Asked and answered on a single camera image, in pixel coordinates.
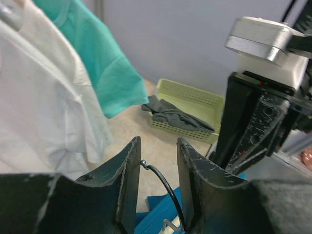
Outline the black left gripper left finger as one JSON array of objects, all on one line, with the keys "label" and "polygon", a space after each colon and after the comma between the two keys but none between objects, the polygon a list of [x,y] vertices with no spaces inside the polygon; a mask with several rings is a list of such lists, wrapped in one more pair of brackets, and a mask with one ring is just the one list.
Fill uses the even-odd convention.
[{"label": "black left gripper left finger", "polygon": [[2,174],[3,234],[132,234],[141,138],[98,168],[71,180],[59,173]]}]

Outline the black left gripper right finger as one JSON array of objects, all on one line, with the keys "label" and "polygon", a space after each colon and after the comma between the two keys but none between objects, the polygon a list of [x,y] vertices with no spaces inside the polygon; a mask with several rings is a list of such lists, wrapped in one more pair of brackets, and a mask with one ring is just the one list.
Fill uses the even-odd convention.
[{"label": "black left gripper right finger", "polygon": [[310,179],[246,181],[203,157],[182,137],[177,164],[186,233],[311,233]]}]

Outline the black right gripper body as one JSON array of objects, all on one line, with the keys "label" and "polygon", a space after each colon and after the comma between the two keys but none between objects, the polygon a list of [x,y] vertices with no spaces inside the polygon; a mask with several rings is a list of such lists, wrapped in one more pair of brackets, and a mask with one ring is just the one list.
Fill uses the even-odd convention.
[{"label": "black right gripper body", "polygon": [[255,105],[253,106],[253,112],[257,101],[263,94],[273,94],[290,102],[289,108],[284,118],[260,143],[260,145],[256,147],[256,149],[252,152],[252,156],[256,155],[257,153],[260,153],[264,156],[271,156],[274,152],[277,152],[286,141],[286,138],[290,134],[291,130],[295,129],[297,126],[299,118],[302,116],[308,116],[312,113],[311,100],[299,98],[295,90],[286,87],[285,85],[279,84],[276,81],[270,81],[267,78],[250,72],[233,72],[229,77],[238,78],[241,82],[247,83],[251,86],[255,95]]}]

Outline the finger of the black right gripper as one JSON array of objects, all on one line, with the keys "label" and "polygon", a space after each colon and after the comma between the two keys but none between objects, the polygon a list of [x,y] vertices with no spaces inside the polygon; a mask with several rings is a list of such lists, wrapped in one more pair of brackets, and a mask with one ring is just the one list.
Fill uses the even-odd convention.
[{"label": "finger of the black right gripper", "polygon": [[290,102],[273,94],[263,94],[256,103],[251,120],[248,123],[239,144],[226,166],[226,171],[237,174],[243,162],[252,156],[252,152],[281,122]]},{"label": "finger of the black right gripper", "polygon": [[229,77],[218,143],[210,160],[226,168],[234,155],[255,105],[254,90],[238,78]]}]

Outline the blue t-shirt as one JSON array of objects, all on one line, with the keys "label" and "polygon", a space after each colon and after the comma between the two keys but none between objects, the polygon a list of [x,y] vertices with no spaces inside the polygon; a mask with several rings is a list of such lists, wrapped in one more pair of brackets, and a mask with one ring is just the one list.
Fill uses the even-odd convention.
[{"label": "blue t-shirt", "polygon": [[164,219],[173,221],[178,216],[168,194],[149,196],[147,201],[149,212],[136,213],[135,234],[157,234],[161,230]]}]

